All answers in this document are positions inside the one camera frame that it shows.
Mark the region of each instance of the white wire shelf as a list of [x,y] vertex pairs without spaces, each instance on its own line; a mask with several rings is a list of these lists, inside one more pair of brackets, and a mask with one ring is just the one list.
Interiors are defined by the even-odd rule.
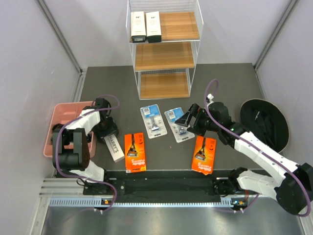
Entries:
[[[131,12],[160,12],[162,42],[131,42]],[[128,0],[126,31],[140,99],[189,97],[203,19],[198,0]]]

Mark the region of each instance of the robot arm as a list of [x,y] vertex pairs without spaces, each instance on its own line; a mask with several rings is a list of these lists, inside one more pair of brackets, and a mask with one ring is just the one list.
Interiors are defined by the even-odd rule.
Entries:
[[[118,135],[118,128],[112,117],[107,115],[107,111],[93,112],[84,115],[92,110],[108,108],[110,103],[104,98],[97,98],[95,105],[87,106],[83,109],[81,119],[68,125],[63,131],[58,146],[59,165],[62,170],[69,170],[77,175],[103,181],[105,170],[98,167],[90,160],[89,148],[86,135],[93,131],[99,142],[105,142],[104,137],[110,134]],[[61,125],[53,130],[53,165],[55,163],[56,140],[61,129]],[[65,145],[72,142],[73,149],[65,149]]]
[[188,112],[175,123],[188,127],[191,119],[195,118],[194,123],[187,131],[201,136],[204,136],[206,131],[217,132],[223,144],[230,145],[235,150],[245,154],[270,175],[256,174],[242,167],[233,170],[228,178],[234,192],[247,189],[261,193],[276,200],[287,212],[299,214],[307,204],[300,186],[281,166],[265,157],[262,152],[270,155],[296,175],[305,187],[310,201],[313,200],[313,167],[307,163],[298,165],[269,148],[240,123],[232,121],[227,107],[221,102],[213,102],[212,98],[212,95],[208,95],[207,105],[213,118],[228,130],[253,143],[261,151],[256,150],[248,143],[235,138],[217,126],[208,116],[206,110],[200,108],[197,104],[193,104]]

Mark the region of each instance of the product box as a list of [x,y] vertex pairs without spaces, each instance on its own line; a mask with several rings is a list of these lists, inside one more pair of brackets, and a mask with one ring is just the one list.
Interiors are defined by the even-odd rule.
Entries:
[[216,140],[197,136],[191,168],[204,175],[212,174]]
[[149,139],[164,136],[167,130],[157,104],[140,108]]
[[125,157],[124,152],[123,152],[121,146],[119,145],[115,134],[105,136],[104,140],[105,140],[107,147],[108,147],[108,149],[112,155],[112,158],[115,162],[118,162],[118,161],[124,159],[124,157]]
[[133,43],[142,43],[146,41],[145,14],[143,11],[131,13],[131,37]]
[[168,124],[170,125],[172,132],[174,134],[175,140],[177,143],[192,139],[195,137],[195,134],[187,131],[187,127],[179,126],[175,124],[175,121],[181,118],[184,115],[184,112],[181,108],[171,109],[164,112]]
[[149,43],[160,43],[162,41],[160,14],[158,11],[146,13],[147,39]]
[[146,170],[143,133],[125,135],[125,166],[126,173]]

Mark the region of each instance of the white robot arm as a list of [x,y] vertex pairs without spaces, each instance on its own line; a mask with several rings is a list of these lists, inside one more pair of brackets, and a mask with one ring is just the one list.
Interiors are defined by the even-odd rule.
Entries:
[[240,167],[231,171],[229,182],[234,192],[240,192],[244,189],[268,196],[276,200],[281,207],[291,214],[299,214],[299,212],[307,205],[306,198],[299,184],[275,162],[264,156],[266,153],[274,160],[283,165],[287,170],[292,172],[303,184],[310,201],[313,200],[313,167],[305,163],[299,165],[291,160],[284,158],[279,153],[258,140],[252,132],[247,130],[240,123],[233,122],[228,114],[228,109],[221,102],[213,102],[213,96],[207,96],[207,106],[212,117],[227,130],[237,134],[244,140],[249,141],[259,150],[249,145],[247,142],[229,134],[209,117],[205,109],[200,108],[197,104],[193,104],[188,112],[180,119],[176,120],[176,124],[188,127],[192,117],[196,120],[187,128],[196,135],[204,136],[206,131],[217,132],[219,139],[225,145],[230,145],[235,150],[245,154],[261,168],[263,168],[270,176],[261,175]]

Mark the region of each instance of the gray floor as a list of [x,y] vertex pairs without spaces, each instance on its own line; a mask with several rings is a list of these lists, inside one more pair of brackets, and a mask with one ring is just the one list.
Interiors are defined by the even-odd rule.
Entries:
[[[196,139],[176,143],[167,122],[165,122],[167,135],[152,140],[148,139],[139,109],[147,105],[158,104],[163,114],[176,107],[181,107],[186,112],[193,103],[203,107],[205,87],[214,78],[220,81],[214,100],[223,102],[228,107],[229,114],[236,121],[239,121],[239,110],[244,101],[262,98],[252,64],[215,64],[197,65],[190,98],[158,100],[139,100],[134,70],[131,66],[90,67],[87,70],[81,101],[94,100],[102,94],[117,96],[121,106],[119,109],[113,110],[111,116],[119,127],[118,141],[122,149],[124,149],[125,134],[143,132],[148,170],[190,169]],[[108,100],[112,102],[113,106],[116,104],[112,99],[108,98]],[[207,136],[217,138],[215,133],[207,132]],[[125,170],[125,162],[115,163],[107,147],[102,143],[97,144],[93,161],[107,170]],[[241,166],[250,169],[260,168],[241,153],[218,141],[214,169],[234,169]]]
[[244,214],[208,208],[113,208],[107,214],[81,208],[49,208],[42,235],[304,235],[299,217],[272,199],[259,198]]

